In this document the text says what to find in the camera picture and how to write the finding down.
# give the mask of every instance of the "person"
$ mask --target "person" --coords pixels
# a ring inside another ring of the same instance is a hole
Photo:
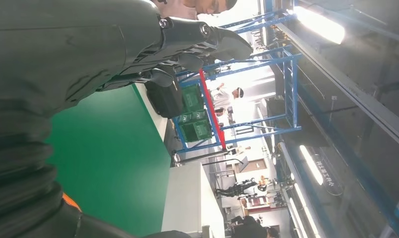
[[[240,196],[242,194],[245,194],[245,190],[256,186],[258,183],[254,181],[252,178],[251,180],[245,180],[242,183],[235,183],[233,186],[227,188],[227,189],[216,189],[217,194],[226,196],[226,197],[234,197],[234,196]]]
[[[173,16],[197,20],[198,14],[217,14],[230,10],[237,0],[151,0],[162,18]]]
[[[231,220],[232,223],[237,222],[237,225],[233,225],[233,238],[266,238],[268,233],[257,221],[251,216],[245,216],[244,218],[238,216]]]
[[[216,90],[211,92],[214,108],[228,108],[231,106],[232,101],[237,98],[242,98],[244,95],[243,89],[236,88],[232,91],[224,87],[224,84],[220,84]]]
[[[280,238],[280,232],[273,227],[266,227],[269,238]]]
[[[247,150],[252,149],[252,147],[248,146],[248,147],[243,147],[241,145],[237,146],[237,147],[228,147],[228,153],[230,155],[241,155],[247,152]]]

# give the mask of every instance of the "green storage bin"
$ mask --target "green storage bin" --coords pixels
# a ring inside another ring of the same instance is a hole
[[[182,88],[183,111],[194,112],[204,109],[204,98],[199,85]]]
[[[203,120],[203,119],[207,119],[207,118],[208,118],[207,112],[205,109],[191,113],[191,120],[194,120],[194,121],[199,121],[199,120]]]
[[[212,128],[205,109],[181,115],[179,126],[186,142],[195,142],[212,137]]]
[[[195,142],[212,137],[211,125],[208,119],[183,124],[180,129],[186,142]]]
[[[192,113],[179,116],[179,124],[190,122],[190,120],[192,120]]]

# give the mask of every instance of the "white wall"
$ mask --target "white wall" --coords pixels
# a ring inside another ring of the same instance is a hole
[[[290,234],[290,215],[288,209],[270,211],[270,212],[262,212],[250,214],[250,216],[254,218],[258,218],[261,216],[263,218],[263,223],[261,224],[263,227],[269,226],[280,226],[280,237],[282,238],[291,238]]]

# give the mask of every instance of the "green panel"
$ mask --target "green panel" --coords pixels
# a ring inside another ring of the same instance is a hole
[[[135,87],[58,114],[49,142],[58,181],[85,213],[136,236],[161,230],[170,156]]]

